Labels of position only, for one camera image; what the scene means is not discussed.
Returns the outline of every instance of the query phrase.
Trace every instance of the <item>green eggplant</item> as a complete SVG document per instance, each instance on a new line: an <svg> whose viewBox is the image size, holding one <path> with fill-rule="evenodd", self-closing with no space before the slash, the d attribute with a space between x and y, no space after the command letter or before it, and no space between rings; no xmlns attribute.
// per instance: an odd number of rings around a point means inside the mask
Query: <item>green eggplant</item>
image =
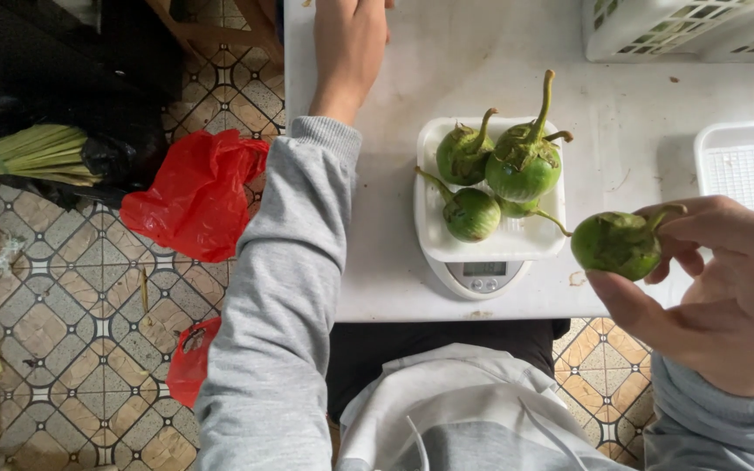
<svg viewBox="0 0 754 471"><path fill-rule="evenodd" d="M510 127L499 137L493 153L487 159L487 184L498 196L515 203L538 199L555 187L560 179L559 148L553 143L558 137L570 143L568 131L546 135L545 120L551 106L553 70L546 70L543 86L543 107L532 123Z"/></svg>
<svg viewBox="0 0 754 471"><path fill-rule="evenodd" d="M636 282L654 271L662 260L656 234L668 212L685 214L683 205L664 205L649 218L628 213L593 215L572 234L572 255L585 270L617 273Z"/></svg>
<svg viewBox="0 0 754 471"><path fill-rule="evenodd" d="M496 201L476 188L461 188L455 193L437 177L415 167L424 180L433 184L446 205L442 212L446 229L455 239L469 244L484 241L499 226L501 211Z"/></svg>
<svg viewBox="0 0 754 471"><path fill-rule="evenodd" d="M487 136L487 122L497 113L496 108L487 110L482 120L482 128L456 123L435 150L438 173L448 184L461 186L475 185L484 180L487 156L494 150L494 141Z"/></svg>
<svg viewBox="0 0 754 471"><path fill-rule="evenodd" d="M499 203L499 209L502 210L502 215L506 218L522 219L533 215L542 216L545 219L549 219L551 222L557 224L557 226L560 227L560 231L563 232L564 236L572 236L572 233L566 230L566 228L563 227L562 224L560 224L559 220L554 218L549 213L545 212L543 209L539 209L539 198L535 199L534 201L529 201L528 203L514 203L497 196L496 202Z"/></svg>

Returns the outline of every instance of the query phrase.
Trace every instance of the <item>gray sleeve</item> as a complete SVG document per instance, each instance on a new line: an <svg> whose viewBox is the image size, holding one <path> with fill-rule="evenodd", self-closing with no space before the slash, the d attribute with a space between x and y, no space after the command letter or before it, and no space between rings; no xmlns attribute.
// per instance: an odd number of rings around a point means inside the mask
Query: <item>gray sleeve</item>
<svg viewBox="0 0 754 471"><path fill-rule="evenodd" d="M754 398L732 396L654 353L657 421L644 431L647 471L754 469Z"/></svg>
<svg viewBox="0 0 754 471"><path fill-rule="evenodd" d="M329 332L345 267L361 135L299 117L267 159L195 404L197 467L330 469Z"/></svg>

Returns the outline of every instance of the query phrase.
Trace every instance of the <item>white plastic tray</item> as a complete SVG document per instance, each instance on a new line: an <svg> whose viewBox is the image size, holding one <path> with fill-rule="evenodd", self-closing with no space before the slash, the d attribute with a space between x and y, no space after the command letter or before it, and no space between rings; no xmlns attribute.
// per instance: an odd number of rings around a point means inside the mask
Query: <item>white plastic tray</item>
<svg viewBox="0 0 754 471"><path fill-rule="evenodd" d="M492 117L487 124L490 137L496 142L509 127L522 123L530 123L535 116L502 118ZM436 118L426 123L418 135L418 165L424 171L440 177L435 162L435 150L444 136L456 125L456 121L478 129L482 125L482 118ZM557 133L554 124L546 122L548 133ZM558 153L563 165L563 140L558 139L555 144L561 146ZM539 207L553 217L566 224L564 202L563 174L557 185L540 199ZM460 186L448 185L452 191ZM475 185L492 195L490 187L485 182ZM566 237L557 225L549 219L531 216L523 219L503 217L497 230L484 241L467 244L457 241L448 230L442 216L444 200L431 184L426 184L420 176L415 177L415 229L421 249L439 262L512 262L518 260L539 260L550 258L560 252Z"/></svg>
<svg viewBox="0 0 754 471"><path fill-rule="evenodd" d="M701 195L726 195L754 209L754 122L715 124L695 141Z"/></svg>

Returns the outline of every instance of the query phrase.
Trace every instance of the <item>white table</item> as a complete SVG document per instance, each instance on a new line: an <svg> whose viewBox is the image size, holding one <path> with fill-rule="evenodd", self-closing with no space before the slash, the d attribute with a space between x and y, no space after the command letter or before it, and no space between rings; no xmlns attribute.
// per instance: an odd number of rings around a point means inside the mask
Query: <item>white table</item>
<svg viewBox="0 0 754 471"><path fill-rule="evenodd" d="M550 119L576 137L564 163L570 229L603 210L696 196L697 132L754 119L754 65L587 62L576 0L396 4L383 68L355 124L364 142L338 322L606 315L568 243L491 301L462 300L438 280L412 218L415 142L434 117L490 106L500 116L536 115L543 73L555 70ZM314 13L287 2L288 119L307 112L316 84ZM645 290L668 306L689 284L674 266L665 283Z"/></svg>

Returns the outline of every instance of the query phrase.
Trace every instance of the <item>hand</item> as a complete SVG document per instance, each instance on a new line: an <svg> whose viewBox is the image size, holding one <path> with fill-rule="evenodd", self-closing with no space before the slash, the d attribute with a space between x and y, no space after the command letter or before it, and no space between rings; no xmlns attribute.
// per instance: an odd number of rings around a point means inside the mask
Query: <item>hand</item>
<svg viewBox="0 0 754 471"><path fill-rule="evenodd" d="M686 216L659 230L663 262L648 281L668 275L677 258L694 285L680 306L663 309L635 284L613 273L587 276L618 325L674 361L736 396L754 396L754 211L723 197L678 201ZM648 214L655 207L645 208ZM700 246L714 252L703 265Z"/></svg>
<svg viewBox="0 0 754 471"><path fill-rule="evenodd" d="M384 9L393 5L394 0L317 0L319 82L310 116L353 123L380 71L389 41Z"/></svg>

